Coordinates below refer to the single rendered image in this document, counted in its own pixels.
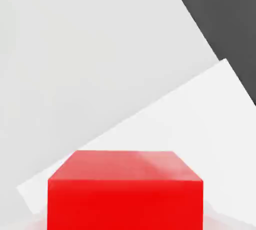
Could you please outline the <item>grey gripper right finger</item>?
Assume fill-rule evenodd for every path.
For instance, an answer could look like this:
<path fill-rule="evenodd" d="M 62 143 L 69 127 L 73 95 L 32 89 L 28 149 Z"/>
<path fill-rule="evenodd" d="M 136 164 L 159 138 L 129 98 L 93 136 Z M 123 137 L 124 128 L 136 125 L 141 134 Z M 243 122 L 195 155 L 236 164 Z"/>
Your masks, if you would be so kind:
<path fill-rule="evenodd" d="M 209 202 L 203 202 L 203 230 L 256 230 L 256 226 L 216 212 Z"/>

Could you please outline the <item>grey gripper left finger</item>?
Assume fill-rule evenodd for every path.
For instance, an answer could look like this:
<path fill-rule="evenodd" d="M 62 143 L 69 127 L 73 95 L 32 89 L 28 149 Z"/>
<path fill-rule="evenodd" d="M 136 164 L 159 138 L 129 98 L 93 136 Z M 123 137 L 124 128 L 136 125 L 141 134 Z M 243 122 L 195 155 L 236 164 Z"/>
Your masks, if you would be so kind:
<path fill-rule="evenodd" d="M 23 230 L 47 230 L 47 209 L 43 209 L 32 217 L 25 224 Z"/>

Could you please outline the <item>small red cube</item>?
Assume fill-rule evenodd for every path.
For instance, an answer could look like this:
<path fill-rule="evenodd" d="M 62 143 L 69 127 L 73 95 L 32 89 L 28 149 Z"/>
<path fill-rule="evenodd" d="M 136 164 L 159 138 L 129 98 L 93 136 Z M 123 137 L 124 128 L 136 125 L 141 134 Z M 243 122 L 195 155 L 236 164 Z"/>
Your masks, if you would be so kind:
<path fill-rule="evenodd" d="M 172 151 L 75 151 L 48 179 L 47 230 L 203 230 L 204 183 Z"/>

